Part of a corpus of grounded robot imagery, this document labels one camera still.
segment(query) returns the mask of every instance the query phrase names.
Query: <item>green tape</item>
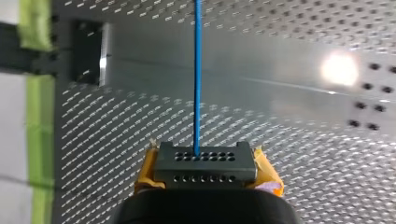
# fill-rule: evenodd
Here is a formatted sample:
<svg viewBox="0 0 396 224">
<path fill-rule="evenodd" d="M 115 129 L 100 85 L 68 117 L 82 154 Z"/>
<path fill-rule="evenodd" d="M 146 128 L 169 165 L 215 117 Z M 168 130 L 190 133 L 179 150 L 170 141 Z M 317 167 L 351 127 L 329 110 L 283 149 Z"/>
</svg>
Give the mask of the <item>green tape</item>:
<svg viewBox="0 0 396 224">
<path fill-rule="evenodd" d="M 26 131 L 29 182 L 33 188 L 32 224 L 50 224 L 54 197 L 53 114 L 54 80 L 51 76 L 26 79 Z"/>
<path fill-rule="evenodd" d="M 20 0 L 21 46 L 51 51 L 50 0 Z"/>
</svg>

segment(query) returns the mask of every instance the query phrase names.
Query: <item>metal wall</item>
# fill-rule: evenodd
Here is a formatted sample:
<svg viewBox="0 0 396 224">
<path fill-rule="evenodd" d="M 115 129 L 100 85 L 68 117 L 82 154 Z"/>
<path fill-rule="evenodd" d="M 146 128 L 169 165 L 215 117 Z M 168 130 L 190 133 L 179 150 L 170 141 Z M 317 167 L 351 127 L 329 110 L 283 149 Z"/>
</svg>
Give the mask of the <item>metal wall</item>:
<svg viewBox="0 0 396 224">
<path fill-rule="evenodd" d="M 58 184 L 67 191 L 55 221 L 106 222 L 131 195 L 150 137 L 191 143 L 192 1 L 54 8 L 60 22 L 111 25 L 105 88 L 60 87 L 57 124 Z M 395 221 L 394 8 L 204 1 L 203 144 L 264 144 L 305 222 Z"/>
</svg>

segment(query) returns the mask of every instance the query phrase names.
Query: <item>white wall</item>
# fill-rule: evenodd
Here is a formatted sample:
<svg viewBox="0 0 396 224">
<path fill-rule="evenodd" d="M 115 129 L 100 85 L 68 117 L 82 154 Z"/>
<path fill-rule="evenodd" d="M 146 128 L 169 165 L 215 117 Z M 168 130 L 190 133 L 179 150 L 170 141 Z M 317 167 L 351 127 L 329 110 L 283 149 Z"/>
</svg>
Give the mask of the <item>white wall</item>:
<svg viewBox="0 0 396 224">
<path fill-rule="evenodd" d="M 0 73 L 0 223 L 31 223 L 25 76 Z"/>
<path fill-rule="evenodd" d="M 19 12 L 19 0 L 0 0 L 0 22 L 17 24 L 19 21 Z"/>
</svg>

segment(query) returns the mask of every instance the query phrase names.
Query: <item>blue cable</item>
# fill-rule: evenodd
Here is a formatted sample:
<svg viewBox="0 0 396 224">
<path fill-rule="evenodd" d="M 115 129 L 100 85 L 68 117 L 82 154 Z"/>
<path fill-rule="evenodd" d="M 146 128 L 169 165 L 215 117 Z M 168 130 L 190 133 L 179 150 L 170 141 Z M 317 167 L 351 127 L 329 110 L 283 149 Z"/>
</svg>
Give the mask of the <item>blue cable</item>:
<svg viewBox="0 0 396 224">
<path fill-rule="evenodd" d="M 194 60 L 194 154 L 199 156 L 200 137 L 200 103 L 201 103 L 201 73 L 202 73 L 202 22 L 201 0 L 195 0 L 195 60 Z"/>
</svg>

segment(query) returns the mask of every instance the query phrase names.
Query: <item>perforated metal sheet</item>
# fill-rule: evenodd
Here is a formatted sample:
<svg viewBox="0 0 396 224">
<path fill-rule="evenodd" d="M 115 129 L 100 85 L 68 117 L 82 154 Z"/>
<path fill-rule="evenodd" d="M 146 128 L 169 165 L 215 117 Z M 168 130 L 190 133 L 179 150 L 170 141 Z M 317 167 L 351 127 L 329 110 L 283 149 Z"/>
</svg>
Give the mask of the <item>perforated metal sheet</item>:
<svg viewBox="0 0 396 224">
<path fill-rule="evenodd" d="M 133 193 L 150 137 L 191 145 L 192 102 L 71 85 L 58 110 L 55 223 L 110 223 Z M 305 223 L 396 221 L 396 142 L 346 127 L 202 104 L 202 144 L 263 144 Z"/>
<path fill-rule="evenodd" d="M 193 24 L 193 3 L 188 0 L 63 0 L 62 4 L 104 16 Z M 203 7 L 205 27 L 396 54 L 393 0 L 206 0 Z"/>
</svg>

